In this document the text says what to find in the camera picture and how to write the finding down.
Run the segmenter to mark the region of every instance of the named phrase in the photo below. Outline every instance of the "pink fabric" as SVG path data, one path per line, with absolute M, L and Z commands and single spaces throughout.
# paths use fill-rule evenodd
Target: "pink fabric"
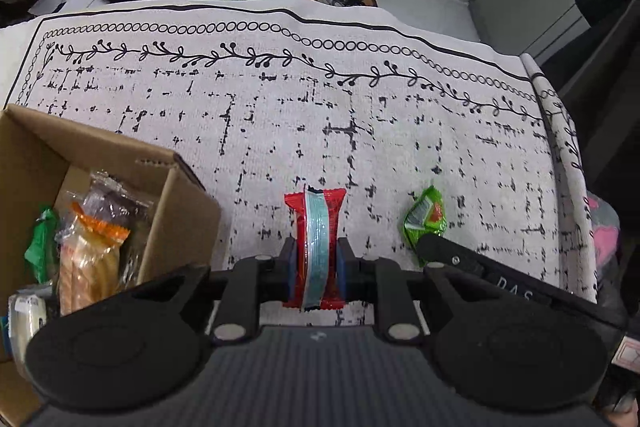
M 618 229 L 616 227 L 595 227 L 593 242 L 596 246 L 596 266 L 600 268 L 615 253 L 618 246 Z

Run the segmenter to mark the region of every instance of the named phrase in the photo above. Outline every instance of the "plastic bag of items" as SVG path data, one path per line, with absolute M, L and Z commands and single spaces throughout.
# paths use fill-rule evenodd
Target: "plastic bag of items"
M 149 201 L 104 172 L 92 173 L 82 205 L 73 200 L 60 243 L 60 312 L 66 315 L 135 284 L 150 231 Z
M 27 345 L 38 330 L 55 316 L 55 298 L 52 282 L 31 285 L 9 297 L 8 336 L 18 373 L 27 378 L 24 356 Z

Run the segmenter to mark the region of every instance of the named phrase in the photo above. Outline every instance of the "cardboard box in background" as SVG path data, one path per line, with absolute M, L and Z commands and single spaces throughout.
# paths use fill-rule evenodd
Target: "cardboard box in background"
M 107 171 L 158 203 L 138 283 L 185 264 L 209 264 L 220 209 L 175 152 L 102 129 L 9 105 L 0 113 L 0 315 L 34 283 L 24 252 L 43 204 Z M 0 417 L 18 426 L 38 400 L 0 343 Z

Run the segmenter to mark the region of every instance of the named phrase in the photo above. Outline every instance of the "green wrapper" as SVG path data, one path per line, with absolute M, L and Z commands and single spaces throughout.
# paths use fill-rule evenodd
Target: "green wrapper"
M 425 188 L 406 214 L 402 223 L 404 238 L 415 250 L 418 239 L 425 233 L 442 235 L 445 230 L 447 230 L 447 217 L 444 213 L 442 195 L 431 185 Z
M 56 245 L 53 236 L 58 226 L 58 216 L 50 206 L 45 206 L 36 220 L 33 239 L 24 258 L 31 264 L 33 275 L 39 283 L 52 279 L 56 272 Z

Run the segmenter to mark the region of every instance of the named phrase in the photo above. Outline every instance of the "printed pattern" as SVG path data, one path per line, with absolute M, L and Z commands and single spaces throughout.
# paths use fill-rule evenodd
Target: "printed pattern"
M 447 238 L 593 300 L 588 209 L 567 181 L 584 178 L 552 88 L 415 33 L 222 6 L 53 17 L 8 101 L 177 150 L 222 206 L 226 266 L 277 254 L 295 233 L 283 195 L 308 184 L 347 188 L 340 234 L 357 255 L 417 269 L 399 225 L 433 180 Z M 264 311 L 366 320 L 357 305 Z

